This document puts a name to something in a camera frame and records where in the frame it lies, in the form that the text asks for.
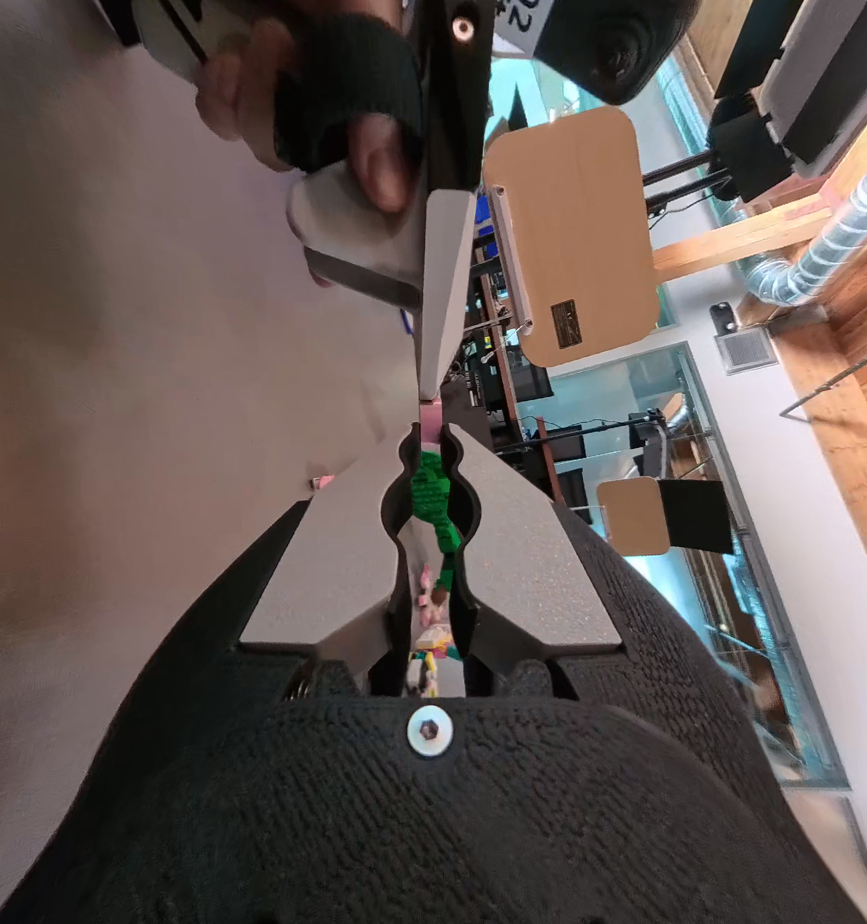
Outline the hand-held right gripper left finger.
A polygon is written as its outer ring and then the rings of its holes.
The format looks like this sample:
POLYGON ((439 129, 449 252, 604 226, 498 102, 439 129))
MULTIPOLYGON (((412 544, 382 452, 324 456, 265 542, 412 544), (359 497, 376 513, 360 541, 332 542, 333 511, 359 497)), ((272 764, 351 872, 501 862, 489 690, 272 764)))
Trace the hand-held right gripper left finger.
POLYGON ((420 450, 414 422, 313 493, 240 650, 342 662, 368 681, 371 695, 403 694, 414 595, 399 535, 413 514, 420 450))

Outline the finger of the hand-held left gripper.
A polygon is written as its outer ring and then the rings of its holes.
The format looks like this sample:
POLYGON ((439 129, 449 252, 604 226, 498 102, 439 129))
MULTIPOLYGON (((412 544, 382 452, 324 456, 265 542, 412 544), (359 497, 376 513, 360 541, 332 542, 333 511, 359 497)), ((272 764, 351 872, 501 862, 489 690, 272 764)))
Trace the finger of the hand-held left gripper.
POLYGON ((464 331, 477 199, 472 191, 436 190, 427 200, 423 289, 415 342, 421 402, 439 397, 464 331))

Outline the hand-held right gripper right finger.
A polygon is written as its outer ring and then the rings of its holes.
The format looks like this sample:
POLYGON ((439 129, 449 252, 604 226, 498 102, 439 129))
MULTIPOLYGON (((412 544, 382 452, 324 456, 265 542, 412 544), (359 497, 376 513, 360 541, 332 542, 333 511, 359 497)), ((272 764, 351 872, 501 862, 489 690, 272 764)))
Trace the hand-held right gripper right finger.
POLYGON ((495 694, 525 661, 618 651, 620 634, 548 495, 457 425, 445 424, 441 449, 461 537, 450 619, 466 694, 495 694))

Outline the colourful lego bird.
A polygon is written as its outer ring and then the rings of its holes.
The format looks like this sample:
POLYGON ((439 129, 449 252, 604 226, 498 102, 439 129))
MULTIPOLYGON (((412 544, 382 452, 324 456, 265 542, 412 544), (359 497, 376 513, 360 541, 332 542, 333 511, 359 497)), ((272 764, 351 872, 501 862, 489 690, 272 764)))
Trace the colourful lego bird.
POLYGON ((445 625, 433 625, 423 632, 408 654, 404 690, 407 696, 422 699, 439 697, 441 662, 460 662, 453 635, 445 625))

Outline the green lego baseplate model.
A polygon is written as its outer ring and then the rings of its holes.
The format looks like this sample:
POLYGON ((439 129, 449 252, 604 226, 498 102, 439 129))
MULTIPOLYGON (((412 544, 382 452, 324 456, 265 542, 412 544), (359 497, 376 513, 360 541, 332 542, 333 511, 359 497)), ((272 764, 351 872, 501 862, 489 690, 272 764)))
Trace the green lego baseplate model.
POLYGON ((413 515, 434 528, 442 563, 433 590, 449 595, 452 591, 456 553, 462 536, 449 515, 451 482, 440 453, 422 449, 419 465, 411 480, 413 515))

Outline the person's left hand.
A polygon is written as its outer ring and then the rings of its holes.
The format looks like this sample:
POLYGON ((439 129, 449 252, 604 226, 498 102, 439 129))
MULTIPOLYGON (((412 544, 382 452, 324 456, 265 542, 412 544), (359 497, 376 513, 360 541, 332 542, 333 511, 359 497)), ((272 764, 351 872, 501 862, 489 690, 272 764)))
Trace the person's left hand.
MULTIPOLYGON (((241 141, 268 169, 291 166, 275 144, 278 75, 297 64, 297 44, 287 25, 274 17, 255 22, 248 40, 211 56, 198 71, 196 108, 210 131, 224 141, 241 141)), ((347 126, 352 175, 367 200, 386 214, 409 204, 416 180, 400 122, 382 113, 361 114, 347 126)))

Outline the black cloth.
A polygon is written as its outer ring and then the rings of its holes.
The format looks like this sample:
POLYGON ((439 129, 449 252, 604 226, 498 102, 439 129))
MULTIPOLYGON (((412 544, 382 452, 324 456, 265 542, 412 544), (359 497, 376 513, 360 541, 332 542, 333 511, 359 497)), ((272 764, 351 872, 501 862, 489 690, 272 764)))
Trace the black cloth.
POLYGON ((658 479, 672 547, 731 555, 730 507, 721 480, 658 479))

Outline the black light stand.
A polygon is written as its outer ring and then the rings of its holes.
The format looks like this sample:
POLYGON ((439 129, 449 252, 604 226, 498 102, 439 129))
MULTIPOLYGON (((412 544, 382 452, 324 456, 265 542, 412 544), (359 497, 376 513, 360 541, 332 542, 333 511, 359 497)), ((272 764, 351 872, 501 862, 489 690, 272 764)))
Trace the black light stand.
MULTIPOLYGON (((665 167, 651 170, 642 175, 642 187, 649 188, 659 185, 661 182, 673 179, 690 172, 693 169, 708 167, 712 164, 714 153, 710 149, 705 149, 698 154, 686 157, 665 167)), ((676 200, 685 198, 688 195, 698 191, 707 190, 714 183, 712 178, 700 178, 687 182, 679 187, 648 195, 645 198, 645 207, 647 216, 651 217, 662 214, 663 211, 676 200)))

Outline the studio light panel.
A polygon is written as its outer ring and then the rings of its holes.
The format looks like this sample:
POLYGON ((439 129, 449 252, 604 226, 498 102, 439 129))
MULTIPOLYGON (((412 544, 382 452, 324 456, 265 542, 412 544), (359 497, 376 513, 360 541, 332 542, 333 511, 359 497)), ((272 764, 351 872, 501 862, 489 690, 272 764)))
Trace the studio light panel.
POLYGON ((866 124, 867 1, 753 2, 714 91, 714 195, 819 177, 866 124))

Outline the wooden post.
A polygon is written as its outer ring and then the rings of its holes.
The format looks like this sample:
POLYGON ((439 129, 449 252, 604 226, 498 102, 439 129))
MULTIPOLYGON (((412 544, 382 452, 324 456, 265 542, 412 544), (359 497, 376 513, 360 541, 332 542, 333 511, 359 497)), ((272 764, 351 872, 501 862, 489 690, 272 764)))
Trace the wooden post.
POLYGON ((832 209, 820 194, 778 206, 679 240, 653 252, 655 281, 669 283, 697 272, 783 250, 810 241, 832 219, 832 209))

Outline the wall vent grille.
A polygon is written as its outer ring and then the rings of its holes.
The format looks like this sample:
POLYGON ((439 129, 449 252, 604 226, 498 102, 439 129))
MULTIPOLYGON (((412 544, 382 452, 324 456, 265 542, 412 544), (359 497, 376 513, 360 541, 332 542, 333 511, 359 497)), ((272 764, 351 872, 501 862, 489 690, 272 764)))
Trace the wall vent grille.
POLYGON ((763 327, 719 334, 714 341, 727 375, 752 372, 778 364, 772 338, 763 327))

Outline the silver ribbed duct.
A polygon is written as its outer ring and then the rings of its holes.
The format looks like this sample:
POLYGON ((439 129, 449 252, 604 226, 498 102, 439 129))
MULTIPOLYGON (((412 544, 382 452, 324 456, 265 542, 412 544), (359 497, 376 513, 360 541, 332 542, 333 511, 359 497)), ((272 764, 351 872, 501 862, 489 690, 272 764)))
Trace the silver ribbed duct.
POLYGON ((867 172, 847 201, 796 262, 762 256, 738 261, 746 287, 777 308, 808 304, 867 243, 867 172))

